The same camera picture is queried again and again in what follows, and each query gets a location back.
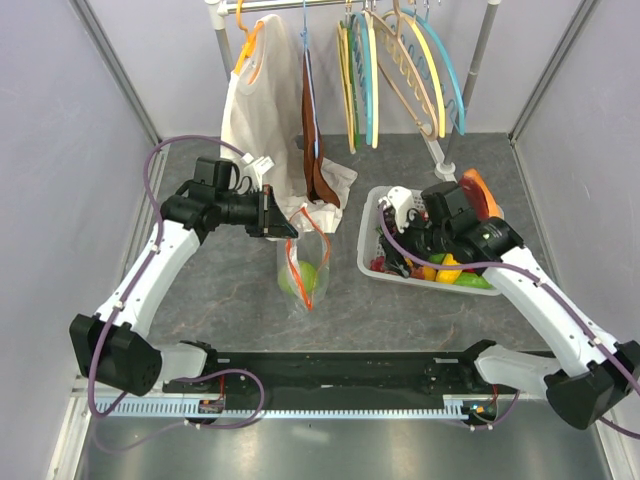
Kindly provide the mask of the clear zip top bag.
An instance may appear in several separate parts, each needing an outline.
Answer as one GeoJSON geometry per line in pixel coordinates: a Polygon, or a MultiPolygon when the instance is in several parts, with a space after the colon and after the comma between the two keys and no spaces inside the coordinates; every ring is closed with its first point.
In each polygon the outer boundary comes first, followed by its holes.
{"type": "Polygon", "coordinates": [[[329,286],[331,242],[307,204],[289,218],[298,237],[277,244],[277,284],[291,317],[311,314],[329,286]]]}

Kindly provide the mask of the green cabbage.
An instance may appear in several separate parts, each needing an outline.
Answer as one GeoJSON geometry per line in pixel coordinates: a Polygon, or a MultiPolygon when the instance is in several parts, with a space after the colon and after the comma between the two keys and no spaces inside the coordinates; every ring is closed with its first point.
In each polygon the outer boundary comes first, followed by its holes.
{"type": "Polygon", "coordinates": [[[298,295],[302,291],[312,292],[317,284],[317,269],[309,262],[301,261],[297,271],[285,264],[278,274],[278,285],[287,294],[298,295]]]}

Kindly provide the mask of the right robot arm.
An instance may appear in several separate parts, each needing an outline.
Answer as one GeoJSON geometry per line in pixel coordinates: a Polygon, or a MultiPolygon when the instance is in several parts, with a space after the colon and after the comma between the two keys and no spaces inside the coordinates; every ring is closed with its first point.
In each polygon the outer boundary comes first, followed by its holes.
{"type": "Polygon", "coordinates": [[[468,349],[458,368],[467,392],[491,384],[545,398],[567,424],[585,430],[639,390],[639,344],[621,342],[582,312],[544,272],[523,238],[503,218],[481,180],[442,182],[420,194],[393,187],[378,204],[380,228],[397,261],[425,267],[452,255],[456,270],[485,278],[524,316],[552,351],[541,357],[494,341],[468,349]]]}

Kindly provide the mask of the red grape bunch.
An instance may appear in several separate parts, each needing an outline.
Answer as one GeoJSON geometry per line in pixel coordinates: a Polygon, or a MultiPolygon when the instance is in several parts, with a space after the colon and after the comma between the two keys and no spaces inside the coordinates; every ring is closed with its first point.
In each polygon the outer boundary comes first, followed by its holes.
{"type": "Polygon", "coordinates": [[[395,275],[395,272],[386,264],[386,259],[382,256],[379,256],[373,259],[370,262],[369,269],[377,273],[395,275]]]}

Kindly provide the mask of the green bell pepper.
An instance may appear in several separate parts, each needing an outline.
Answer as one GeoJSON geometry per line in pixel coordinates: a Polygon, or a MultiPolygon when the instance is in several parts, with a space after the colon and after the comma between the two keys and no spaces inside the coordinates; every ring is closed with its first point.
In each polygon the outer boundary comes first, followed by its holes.
{"type": "Polygon", "coordinates": [[[428,258],[428,261],[430,263],[433,263],[433,264],[441,265],[443,263],[445,257],[446,257],[445,253],[435,254],[435,255],[431,255],[428,258]]]}

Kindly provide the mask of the white plastic basket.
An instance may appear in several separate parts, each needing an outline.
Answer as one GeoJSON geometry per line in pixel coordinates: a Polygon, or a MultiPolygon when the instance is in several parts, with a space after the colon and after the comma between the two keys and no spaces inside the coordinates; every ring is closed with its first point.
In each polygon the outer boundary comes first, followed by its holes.
{"type": "Polygon", "coordinates": [[[390,189],[391,186],[373,187],[369,191],[363,207],[357,241],[356,260],[356,265],[363,275],[377,281],[450,293],[488,297],[496,297],[501,295],[501,293],[495,288],[483,289],[457,284],[443,284],[435,281],[420,280],[415,278],[403,278],[398,275],[381,273],[371,270],[371,262],[373,260],[376,260],[380,256],[384,256],[384,250],[380,246],[379,233],[377,231],[377,228],[379,227],[378,202],[388,193],[390,189]]]}

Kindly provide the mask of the brown cloth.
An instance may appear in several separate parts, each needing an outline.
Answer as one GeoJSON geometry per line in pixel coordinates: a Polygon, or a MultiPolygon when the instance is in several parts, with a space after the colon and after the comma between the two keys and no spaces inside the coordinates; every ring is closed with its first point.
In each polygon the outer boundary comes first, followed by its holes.
{"type": "Polygon", "coordinates": [[[317,125],[311,59],[308,49],[303,53],[302,67],[302,132],[303,170],[306,182],[306,196],[311,202],[323,201],[340,207],[337,193],[329,185],[322,173],[324,150],[322,136],[317,125]]]}

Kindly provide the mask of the green cucumber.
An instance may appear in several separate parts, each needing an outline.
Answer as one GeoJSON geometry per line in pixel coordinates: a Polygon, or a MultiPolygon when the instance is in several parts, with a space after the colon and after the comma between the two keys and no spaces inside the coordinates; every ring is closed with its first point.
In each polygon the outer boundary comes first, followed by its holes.
{"type": "Polygon", "coordinates": [[[482,276],[476,273],[463,271],[454,282],[457,286],[491,290],[493,286],[482,276]]]}

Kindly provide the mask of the papaya slice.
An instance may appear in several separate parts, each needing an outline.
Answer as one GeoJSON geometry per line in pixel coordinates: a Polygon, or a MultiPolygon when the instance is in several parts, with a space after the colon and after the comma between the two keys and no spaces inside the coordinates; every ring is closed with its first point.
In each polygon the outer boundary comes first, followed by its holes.
{"type": "Polygon", "coordinates": [[[466,170],[458,184],[480,220],[491,217],[504,218],[503,210],[475,168],[466,170]]]}

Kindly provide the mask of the white shirt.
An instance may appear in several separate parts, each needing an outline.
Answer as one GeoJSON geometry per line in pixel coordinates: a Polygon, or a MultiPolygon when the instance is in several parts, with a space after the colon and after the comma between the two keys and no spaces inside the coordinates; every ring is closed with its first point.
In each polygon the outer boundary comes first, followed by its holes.
{"type": "Polygon", "coordinates": [[[264,175],[286,217],[307,204],[313,219],[325,233],[337,230],[357,173],[324,156],[322,173],[337,193],[340,207],[306,196],[303,170],[302,67],[300,44],[285,21],[276,14],[262,17],[263,29],[250,65],[240,76],[230,77],[223,112],[221,156],[241,166],[244,153],[269,156],[274,167],[264,175]]]}

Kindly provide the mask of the yellow hanger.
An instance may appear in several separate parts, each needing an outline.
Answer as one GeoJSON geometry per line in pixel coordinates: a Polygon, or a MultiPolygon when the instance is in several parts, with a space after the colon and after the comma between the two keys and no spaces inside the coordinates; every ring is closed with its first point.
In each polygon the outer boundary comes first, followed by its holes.
{"type": "Polygon", "coordinates": [[[416,23],[416,18],[406,13],[402,13],[402,16],[408,22],[408,25],[410,26],[414,35],[416,36],[416,39],[418,40],[421,46],[423,56],[425,57],[425,61],[430,74],[430,79],[433,85],[433,91],[435,93],[435,98],[436,98],[437,121],[438,121],[437,137],[444,138],[446,134],[445,106],[444,106],[441,82],[440,82],[440,78],[439,78],[439,74],[438,74],[438,70],[436,67],[433,54],[426,40],[426,37],[423,34],[423,31],[416,23]]]}

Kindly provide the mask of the cream hanger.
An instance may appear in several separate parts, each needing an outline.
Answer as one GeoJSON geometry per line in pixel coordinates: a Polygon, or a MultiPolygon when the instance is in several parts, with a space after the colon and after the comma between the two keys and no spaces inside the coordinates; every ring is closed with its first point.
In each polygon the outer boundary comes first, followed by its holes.
{"type": "Polygon", "coordinates": [[[342,82],[342,91],[344,98],[345,119],[347,128],[347,138],[349,151],[351,154],[356,153],[355,146],[355,129],[354,129],[354,111],[353,111],[353,99],[351,93],[351,82],[349,79],[349,67],[348,67],[348,39],[344,28],[344,24],[339,21],[337,25],[337,47],[340,65],[340,75],[342,82]]]}

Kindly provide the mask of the beige hanger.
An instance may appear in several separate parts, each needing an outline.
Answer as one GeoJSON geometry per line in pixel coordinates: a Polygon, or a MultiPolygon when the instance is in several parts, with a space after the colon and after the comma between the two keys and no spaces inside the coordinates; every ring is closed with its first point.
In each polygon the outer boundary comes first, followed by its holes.
{"type": "Polygon", "coordinates": [[[436,141],[436,115],[428,88],[413,65],[401,39],[407,33],[408,22],[403,19],[399,1],[392,3],[391,9],[372,15],[373,29],[383,58],[378,67],[390,88],[406,109],[418,131],[427,141],[436,141]]]}

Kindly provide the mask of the light blue hanger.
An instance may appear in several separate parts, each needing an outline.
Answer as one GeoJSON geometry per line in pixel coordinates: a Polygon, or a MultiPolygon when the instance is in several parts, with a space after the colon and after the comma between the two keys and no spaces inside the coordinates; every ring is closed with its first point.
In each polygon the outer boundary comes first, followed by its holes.
{"type": "Polygon", "coordinates": [[[356,72],[365,110],[365,140],[371,148],[377,148],[379,139],[377,47],[371,12],[362,10],[354,13],[350,28],[354,37],[356,72]]]}

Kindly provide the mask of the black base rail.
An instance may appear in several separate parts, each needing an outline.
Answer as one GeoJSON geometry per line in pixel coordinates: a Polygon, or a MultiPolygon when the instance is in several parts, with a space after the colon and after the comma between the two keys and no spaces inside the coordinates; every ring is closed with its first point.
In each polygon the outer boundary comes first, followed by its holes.
{"type": "Polygon", "coordinates": [[[204,372],[162,390],[192,424],[260,420],[442,420],[471,431],[506,420],[519,399],[471,368],[465,352],[218,352],[204,372]]]}

